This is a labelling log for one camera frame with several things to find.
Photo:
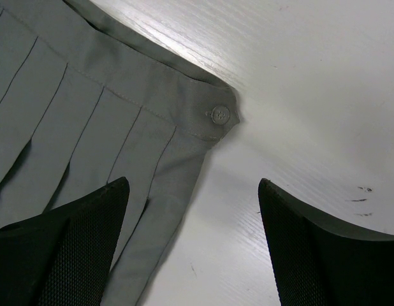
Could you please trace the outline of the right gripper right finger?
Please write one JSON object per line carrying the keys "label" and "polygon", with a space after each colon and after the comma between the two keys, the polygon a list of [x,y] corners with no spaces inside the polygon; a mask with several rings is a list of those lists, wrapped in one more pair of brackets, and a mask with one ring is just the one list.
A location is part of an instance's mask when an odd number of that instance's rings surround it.
{"label": "right gripper right finger", "polygon": [[327,214],[265,178],[258,198],[281,305],[394,305],[394,235]]}

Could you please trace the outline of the grey pleated skirt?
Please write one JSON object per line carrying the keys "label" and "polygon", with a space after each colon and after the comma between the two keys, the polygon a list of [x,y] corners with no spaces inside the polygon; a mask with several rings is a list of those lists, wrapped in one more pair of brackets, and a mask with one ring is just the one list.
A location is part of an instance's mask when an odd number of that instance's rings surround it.
{"label": "grey pleated skirt", "polygon": [[0,1],[0,228],[126,177],[103,305],[138,305],[238,123],[227,83],[94,3]]}

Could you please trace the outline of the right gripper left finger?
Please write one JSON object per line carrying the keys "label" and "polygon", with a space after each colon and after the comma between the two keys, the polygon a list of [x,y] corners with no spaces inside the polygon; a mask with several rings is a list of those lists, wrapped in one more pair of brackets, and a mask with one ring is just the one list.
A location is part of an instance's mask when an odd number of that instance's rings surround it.
{"label": "right gripper left finger", "polygon": [[0,305],[100,305],[129,192],[121,177],[0,228]]}

